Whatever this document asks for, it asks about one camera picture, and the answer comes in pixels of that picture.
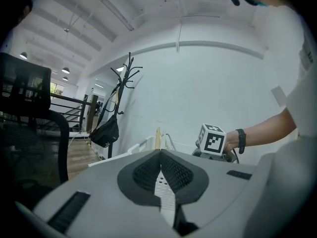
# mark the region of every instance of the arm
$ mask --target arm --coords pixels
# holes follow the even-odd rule
[[[290,134],[296,125],[285,108],[280,114],[273,116],[253,127],[244,129],[246,146],[264,145],[276,142]],[[224,152],[238,148],[239,134],[236,130],[227,134]]]

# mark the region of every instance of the black watch strap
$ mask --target black watch strap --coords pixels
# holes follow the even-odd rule
[[[239,133],[239,153],[244,153],[244,148],[246,147],[246,134],[243,129],[236,129]]]

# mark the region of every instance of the hand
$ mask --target hand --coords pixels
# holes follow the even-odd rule
[[[233,130],[227,133],[226,142],[224,143],[224,153],[231,152],[234,148],[239,146],[239,133],[236,130]]]

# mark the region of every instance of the black slot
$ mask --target black slot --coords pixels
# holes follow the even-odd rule
[[[227,175],[233,176],[233,177],[237,177],[237,178],[241,178],[241,179],[245,179],[245,180],[250,180],[252,174],[248,174],[248,173],[243,173],[243,172],[239,172],[239,171],[235,171],[235,170],[230,170]]]
[[[76,192],[49,220],[48,224],[64,234],[86,204],[89,197],[90,195],[87,193]]]

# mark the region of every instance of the bag strap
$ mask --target bag strap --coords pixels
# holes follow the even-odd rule
[[[99,124],[101,123],[101,121],[102,121],[102,119],[103,119],[103,117],[104,117],[104,114],[105,114],[105,111],[107,111],[107,112],[109,112],[109,113],[111,113],[109,110],[107,110],[106,108],[107,108],[107,106],[108,106],[108,103],[109,103],[109,101],[110,101],[110,99],[114,96],[114,94],[116,93],[116,91],[117,91],[117,89],[119,88],[119,86],[120,86],[120,83],[119,84],[117,84],[117,86],[113,89],[113,91],[111,92],[111,94],[110,94],[110,97],[108,98],[108,100],[107,100],[107,102],[105,103],[105,105],[104,105],[104,107],[103,107],[103,110],[102,110],[102,112],[101,112],[101,114],[100,114],[100,116],[99,116],[99,119],[98,119],[98,123],[97,123],[97,126],[96,126],[96,128],[95,129],[97,129],[98,128],[98,126],[99,126]]]

